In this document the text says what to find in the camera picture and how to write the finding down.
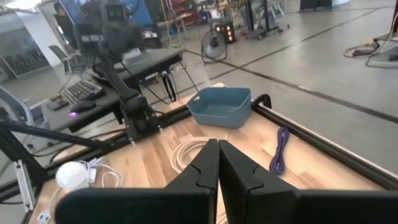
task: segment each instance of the wooden tabletop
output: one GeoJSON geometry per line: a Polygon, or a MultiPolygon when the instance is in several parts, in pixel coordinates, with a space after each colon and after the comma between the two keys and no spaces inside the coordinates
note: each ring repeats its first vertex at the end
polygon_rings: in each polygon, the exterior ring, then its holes
{"type": "MultiPolygon", "coordinates": [[[[163,111],[184,105],[190,97],[166,106],[163,111]]],[[[170,158],[174,149],[182,142],[192,137],[208,136],[224,139],[228,135],[228,141],[240,149],[247,156],[268,169],[272,156],[277,147],[277,131],[280,127],[273,122],[252,112],[246,124],[240,129],[223,129],[197,124],[191,117],[180,121],[161,133],[137,142],[135,146],[128,145],[104,157],[104,163],[118,170],[124,176],[122,187],[165,187],[173,180],[177,173],[170,165],[170,158]]],[[[104,136],[101,139],[110,138],[113,135],[104,136]]],[[[82,150],[81,146],[73,146],[58,155],[63,158],[82,150]]],[[[285,148],[286,171],[281,176],[286,182],[299,189],[355,189],[355,190],[382,190],[382,188],[368,179],[353,172],[336,160],[324,155],[317,149],[308,145],[298,137],[290,135],[285,148]]],[[[100,173],[97,175],[96,187],[100,186],[100,173]]],[[[106,185],[114,186],[114,180],[109,178],[106,185]]],[[[55,180],[46,182],[37,201],[35,210],[29,223],[38,223],[37,216],[47,209],[48,202],[57,189],[55,180]]],[[[57,201],[65,195],[59,191],[51,206],[51,212],[57,201]]],[[[219,192],[217,214],[224,212],[222,194],[219,192]]]]}

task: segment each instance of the white charging cable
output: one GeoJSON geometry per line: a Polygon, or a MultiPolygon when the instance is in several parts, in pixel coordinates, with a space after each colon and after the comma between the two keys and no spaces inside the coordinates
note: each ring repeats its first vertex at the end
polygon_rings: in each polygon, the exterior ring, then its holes
{"type": "MultiPolygon", "coordinates": [[[[170,164],[178,174],[180,174],[187,166],[188,163],[185,163],[183,159],[185,156],[188,155],[189,152],[196,150],[196,149],[201,149],[205,144],[213,138],[209,137],[194,137],[190,138],[187,141],[181,143],[177,148],[174,150],[172,157],[170,159],[170,164]]],[[[217,222],[217,224],[228,224],[226,214],[223,213],[220,216],[220,220],[217,222]]]]}
{"type": "MultiPolygon", "coordinates": [[[[94,158],[93,160],[86,162],[86,161],[79,161],[80,163],[84,164],[87,168],[87,182],[92,185],[95,180],[96,180],[96,172],[97,168],[99,167],[105,167],[109,169],[110,171],[105,172],[102,177],[101,177],[101,186],[102,188],[105,188],[105,177],[107,175],[111,175],[116,179],[115,187],[120,187],[123,184],[123,175],[113,169],[112,167],[103,164],[103,158],[94,158]]],[[[37,221],[39,224],[47,224],[51,218],[50,215],[50,209],[52,208],[52,202],[54,201],[55,196],[58,194],[58,192],[62,189],[62,187],[58,187],[58,189],[54,192],[54,194],[51,196],[51,199],[49,200],[49,203],[47,205],[47,210],[45,212],[42,212],[39,214],[37,217],[37,221]]]]}
{"type": "Polygon", "coordinates": [[[105,167],[107,169],[109,169],[110,171],[105,172],[102,177],[101,177],[101,186],[102,188],[105,188],[105,177],[107,175],[111,175],[116,179],[116,183],[114,187],[120,187],[123,184],[123,180],[124,177],[122,175],[122,173],[120,173],[119,171],[113,169],[112,167],[103,164],[103,157],[97,159],[94,158],[93,160],[86,162],[86,161],[80,161],[81,163],[83,163],[84,165],[86,165],[87,167],[87,181],[89,184],[93,184],[95,182],[96,179],[96,171],[97,168],[99,167],[105,167]]]}

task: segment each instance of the white ball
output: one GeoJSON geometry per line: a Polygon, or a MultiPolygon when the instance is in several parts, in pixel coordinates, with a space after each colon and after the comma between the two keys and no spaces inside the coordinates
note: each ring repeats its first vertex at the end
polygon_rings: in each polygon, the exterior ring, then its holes
{"type": "Polygon", "coordinates": [[[66,162],[57,170],[55,180],[66,191],[88,187],[87,168],[80,162],[66,162]]]}

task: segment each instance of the blue bin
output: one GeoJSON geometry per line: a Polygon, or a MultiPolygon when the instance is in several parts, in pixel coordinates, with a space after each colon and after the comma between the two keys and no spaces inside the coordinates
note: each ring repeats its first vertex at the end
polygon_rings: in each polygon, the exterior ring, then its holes
{"type": "Polygon", "coordinates": [[[188,101],[187,107],[198,124],[240,128],[251,113],[251,91],[248,88],[205,88],[188,101]]]}

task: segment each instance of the gray floor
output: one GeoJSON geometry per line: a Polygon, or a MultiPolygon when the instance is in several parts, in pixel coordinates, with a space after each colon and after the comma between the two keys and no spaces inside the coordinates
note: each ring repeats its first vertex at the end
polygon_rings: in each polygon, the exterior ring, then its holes
{"type": "MultiPolygon", "coordinates": [[[[244,70],[222,63],[203,66],[199,56],[185,53],[184,61],[192,63],[188,71],[195,83],[198,83],[199,88],[217,82],[228,86],[244,86],[252,90],[253,97],[268,93],[272,97],[274,109],[282,115],[398,173],[396,124],[270,80],[276,78],[398,116],[398,106],[394,101],[398,95],[395,84],[398,83],[397,71],[368,68],[363,58],[343,57],[345,48],[362,44],[389,31],[395,0],[352,0],[334,11],[301,14],[297,13],[299,0],[288,1],[285,5],[287,15],[284,19],[291,26],[289,30],[283,34],[272,34],[261,41],[239,38],[229,46],[226,62],[242,66],[244,70]]],[[[199,53],[198,35],[203,35],[207,30],[207,26],[189,29],[190,40],[184,42],[184,47],[199,53]]],[[[34,103],[58,92],[68,78],[61,71],[62,68],[55,68],[2,85],[21,98],[30,98],[30,102],[34,103]]],[[[175,72],[175,78],[180,97],[195,92],[182,71],[175,72]]],[[[73,77],[70,83],[78,79],[78,76],[73,77]]],[[[150,87],[164,96],[160,86],[150,87]]],[[[143,91],[149,102],[157,107],[162,106],[147,90],[143,91]]],[[[112,116],[107,116],[81,133],[89,130],[83,136],[91,136],[106,131],[116,123],[102,124],[112,119],[112,116]]],[[[46,164],[48,160],[43,158],[39,162],[46,164]]],[[[0,167],[5,161],[4,156],[0,157],[0,167]]],[[[10,168],[0,179],[0,184],[13,178],[15,175],[10,168]]],[[[0,214],[8,220],[5,223],[17,223],[23,216],[23,210],[20,206],[0,205],[0,214]]]]}

